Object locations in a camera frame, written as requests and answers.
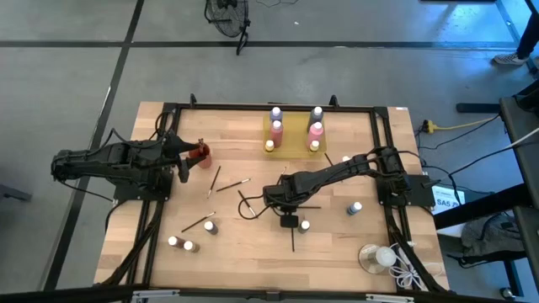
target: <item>sneaker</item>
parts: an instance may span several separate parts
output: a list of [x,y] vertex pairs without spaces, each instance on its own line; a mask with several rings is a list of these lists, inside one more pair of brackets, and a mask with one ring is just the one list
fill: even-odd
[[516,53],[513,53],[508,55],[496,55],[494,56],[494,60],[498,64],[522,65],[528,60],[528,58],[519,59]]

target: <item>concrete floor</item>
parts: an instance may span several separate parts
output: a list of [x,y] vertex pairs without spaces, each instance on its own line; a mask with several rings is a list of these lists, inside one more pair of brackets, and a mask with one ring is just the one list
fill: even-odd
[[[123,40],[135,3],[0,0],[0,40]],[[520,33],[529,16],[522,3],[503,1]],[[251,1],[250,8],[252,40],[512,41],[492,3],[300,0],[266,8]],[[195,0],[146,1],[134,40],[229,40],[202,18],[202,10]],[[131,49],[106,133],[115,127],[128,136],[140,101],[187,102],[190,93],[201,103],[291,104],[326,104],[336,94],[341,104],[409,107],[416,127],[424,119],[458,125],[489,115],[457,114],[456,103],[493,103],[532,82],[525,66],[493,66],[490,59],[500,51],[511,50],[247,48],[235,56],[232,48]],[[0,293],[40,287],[71,194],[52,182],[50,160],[62,148],[88,146],[119,53],[0,48],[0,183],[34,195],[29,203],[0,203]],[[422,143],[433,146],[458,134],[425,135]],[[423,156],[452,169],[508,142],[496,121]],[[515,157],[506,152],[460,173],[456,182],[496,191],[521,177]],[[92,180],[89,189],[113,193],[102,180]],[[86,197],[60,288],[91,285],[109,208]],[[525,300],[537,301],[527,260],[517,265]],[[464,270],[448,258],[446,269],[459,294],[499,298],[498,288],[507,286],[502,263]]]

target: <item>wooden tabletop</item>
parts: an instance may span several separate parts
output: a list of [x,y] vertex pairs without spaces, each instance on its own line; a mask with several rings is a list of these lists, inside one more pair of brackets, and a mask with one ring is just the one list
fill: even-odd
[[[148,138],[163,103],[143,102],[136,117],[133,140]],[[394,145],[399,150],[417,152],[414,133],[406,108],[389,108]],[[237,212],[241,189],[245,196],[262,194],[265,185],[275,183],[286,173],[319,170],[328,165],[325,157],[309,160],[269,159],[264,155],[262,119],[264,111],[190,110],[181,112],[179,136],[184,141],[204,138],[212,150],[213,164],[208,169],[193,167],[189,182],[173,181],[169,201],[165,203],[151,286],[173,288],[210,288],[242,290],[331,290],[395,291],[394,279],[384,272],[368,274],[358,263],[358,252],[366,244],[389,244],[383,209],[376,197],[375,181],[355,177],[322,188],[304,205],[321,206],[320,210],[298,210],[300,220],[311,222],[305,234],[295,233],[296,251],[291,250],[291,230],[281,228],[279,217],[271,210],[257,220],[246,221]],[[325,113],[328,156],[339,162],[343,156],[366,153],[373,147],[368,114]],[[382,145],[385,144],[379,120]],[[421,174],[419,160],[401,154],[409,174]],[[221,172],[215,189],[251,178],[232,189],[206,194],[217,168]],[[355,201],[363,210],[348,216],[346,208]],[[262,199],[251,200],[255,211],[264,208]],[[95,282],[108,278],[130,251],[135,238],[141,201],[128,201],[111,216],[109,230],[95,275]],[[215,211],[211,220],[219,233],[212,236],[203,224],[180,233],[182,229]],[[408,207],[408,220],[414,251],[435,279],[448,288],[432,216],[419,207]],[[251,216],[243,209],[245,216]],[[198,253],[168,245],[177,236],[200,244]],[[141,281],[146,260],[143,251],[136,281]]]

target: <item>white paper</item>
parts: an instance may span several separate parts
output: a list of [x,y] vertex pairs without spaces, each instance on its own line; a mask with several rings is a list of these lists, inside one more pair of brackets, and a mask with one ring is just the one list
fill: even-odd
[[[461,199],[461,203],[465,204],[466,201],[464,200],[464,192],[461,190],[457,190],[456,192],[458,197]],[[455,191],[453,189],[446,189],[441,186],[433,186],[432,194],[435,196],[435,209],[432,211],[433,215],[459,206],[458,201],[455,198]],[[440,229],[436,232],[441,235],[461,237],[463,227],[464,224],[459,224],[457,226],[450,226]]]

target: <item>yellow cable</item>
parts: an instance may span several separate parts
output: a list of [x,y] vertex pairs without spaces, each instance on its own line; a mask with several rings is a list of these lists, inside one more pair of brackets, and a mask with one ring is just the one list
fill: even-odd
[[478,125],[478,124],[487,122],[487,121],[489,121],[489,120],[491,120],[491,119],[492,119],[492,118],[488,118],[488,119],[483,119],[483,120],[475,121],[475,122],[472,122],[472,123],[466,123],[466,124],[463,124],[463,125],[455,125],[455,126],[450,126],[450,127],[440,127],[440,126],[434,124],[434,123],[432,122],[432,120],[428,120],[427,132],[428,132],[429,134],[432,134],[432,133],[435,132],[435,130],[456,130],[456,129],[459,129],[459,128],[462,128],[462,127],[468,127],[468,126]]

